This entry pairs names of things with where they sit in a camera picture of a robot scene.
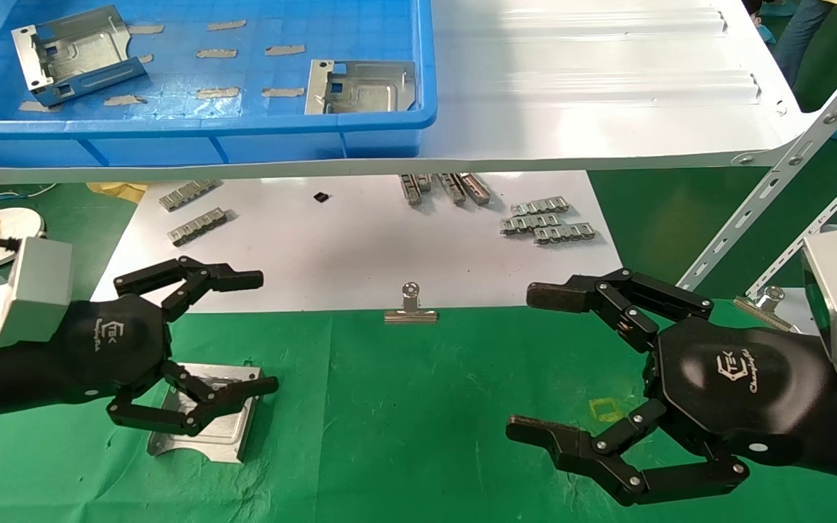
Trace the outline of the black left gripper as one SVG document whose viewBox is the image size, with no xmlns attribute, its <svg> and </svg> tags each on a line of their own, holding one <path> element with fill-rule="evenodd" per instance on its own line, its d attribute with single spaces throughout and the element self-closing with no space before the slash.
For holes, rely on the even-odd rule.
<svg viewBox="0 0 837 523">
<path fill-rule="evenodd" d="M 272 376 L 234 381 L 216 389 L 183 365 L 167 361 L 171 355 L 167 323 L 182 317 L 209 291 L 261 288 L 262 272 L 179 257 L 113 279 L 119 297 L 143 296 L 175 283 L 180 286 L 160 307 L 143 298 L 70 303 L 54 334 L 61 401 L 79 404 L 116 395 L 107 407 L 115 424 L 195 437 L 212 421 L 239 413 L 249 398 L 279 390 L 279 380 Z M 181 413 L 132 402 L 161 376 L 195 403 L 192 410 Z"/>
</svg>

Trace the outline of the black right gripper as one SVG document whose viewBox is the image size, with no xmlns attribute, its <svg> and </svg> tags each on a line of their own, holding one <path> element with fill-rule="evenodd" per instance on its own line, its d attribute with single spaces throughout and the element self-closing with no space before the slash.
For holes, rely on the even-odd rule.
<svg viewBox="0 0 837 523">
<path fill-rule="evenodd" d="M 833 374 L 817 336 L 711 324 L 711 300 L 627 268 L 531 283 L 526 304 L 593 312 L 638 353 L 657 351 L 665 400 L 689 437 L 707 442 L 703 463 L 640 471 L 623 455 L 662 424 L 667 407 L 660 400 L 648 400 L 595 437 L 573 425 L 509 417 L 510 440 L 541 447 L 555 469 L 594 480 L 622 506 L 727 495 L 750 476 L 729 453 L 765 466 L 794 466 L 807 457 L 805 425 Z M 676 324 L 660 334 L 648 312 Z"/>
</svg>

